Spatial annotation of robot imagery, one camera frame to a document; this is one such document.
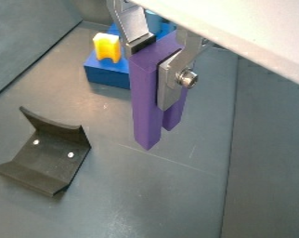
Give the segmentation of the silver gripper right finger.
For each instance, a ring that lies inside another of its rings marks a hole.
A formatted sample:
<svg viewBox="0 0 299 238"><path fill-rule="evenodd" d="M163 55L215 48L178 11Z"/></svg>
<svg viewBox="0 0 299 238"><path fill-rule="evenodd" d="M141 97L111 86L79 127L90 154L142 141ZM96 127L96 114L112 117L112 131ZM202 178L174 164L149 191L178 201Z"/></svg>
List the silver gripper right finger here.
<svg viewBox="0 0 299 238"><path fill-rule="evenodd" d="M175 41L182 48L158 65L157 106L165 111L179 99L181 90L190 89L198 75L193 72L195 58L213 43L185 28L175 31Z"/></svg>

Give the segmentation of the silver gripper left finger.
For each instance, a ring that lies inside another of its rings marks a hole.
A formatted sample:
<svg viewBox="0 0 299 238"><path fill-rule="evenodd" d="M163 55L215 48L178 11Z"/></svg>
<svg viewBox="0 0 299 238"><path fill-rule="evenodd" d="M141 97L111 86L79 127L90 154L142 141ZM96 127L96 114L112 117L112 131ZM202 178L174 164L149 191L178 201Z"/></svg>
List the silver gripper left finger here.
<svg viewBox="0 0 299 238"><path fill-rule="evenodd" d="M125 56L129 57L155 42L145 10L130 0L106 0L106 7L119 32Z"/></svg>

